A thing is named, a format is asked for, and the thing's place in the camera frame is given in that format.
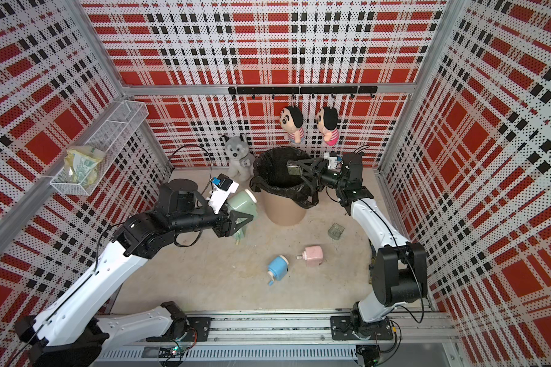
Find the clear sharpener shavings tray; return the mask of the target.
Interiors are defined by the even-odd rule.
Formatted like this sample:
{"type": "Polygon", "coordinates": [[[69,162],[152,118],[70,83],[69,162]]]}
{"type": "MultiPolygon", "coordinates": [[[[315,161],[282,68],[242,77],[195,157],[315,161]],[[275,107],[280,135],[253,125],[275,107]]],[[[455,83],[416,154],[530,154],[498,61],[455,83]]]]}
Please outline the clear sharpener shavings tray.
{"type": "Polygon", "coordinates": [[[338,241],[344,232],[344,226],[339,223],[333,223],[328,230],[328,236],[338,241]]]}

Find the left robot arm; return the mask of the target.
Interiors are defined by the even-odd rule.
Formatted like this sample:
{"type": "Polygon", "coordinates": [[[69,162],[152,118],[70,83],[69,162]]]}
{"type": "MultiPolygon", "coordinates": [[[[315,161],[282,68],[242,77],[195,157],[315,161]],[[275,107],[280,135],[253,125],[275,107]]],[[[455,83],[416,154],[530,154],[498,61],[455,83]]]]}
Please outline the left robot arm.
{"type": "Polygon", "coordinates": [[[99,317],[97,312],[130,275],[166,246],[177,245],[178,235],[210,229],[219,238],[230,237],[253,221],[253,215],[227,201],[247,198],[237,182],[224,174],[210,182],[208,198],[192,180],[163,184],[154,207],[120,223],[95,263],[62,296],[16,322],[31,365],[89,366],[108,350],[149,337],[174,341],[194,330],[173,301],[128,316],[99,317]]]}

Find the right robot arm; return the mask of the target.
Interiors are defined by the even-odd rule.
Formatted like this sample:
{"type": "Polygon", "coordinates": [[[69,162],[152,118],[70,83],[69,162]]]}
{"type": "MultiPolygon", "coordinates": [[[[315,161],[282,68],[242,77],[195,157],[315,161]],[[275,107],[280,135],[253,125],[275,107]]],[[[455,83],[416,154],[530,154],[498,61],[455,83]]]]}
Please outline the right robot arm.
{"type": "Polygon", "coordinates": [[[363,184],[361,154],[346,154],[338,171],[330,169],[324,158],[289,161],[287,169],[300,176],[313,194],[326,188],[335,191],[338,203],[358,222],[373,248],[375,260],[369,266],[372,292],[354,305],[345,326],[332,320],[333,338],[391,339],[389,314],[427,296],[424,247],[401,235],[379,210],[363,184]]]}

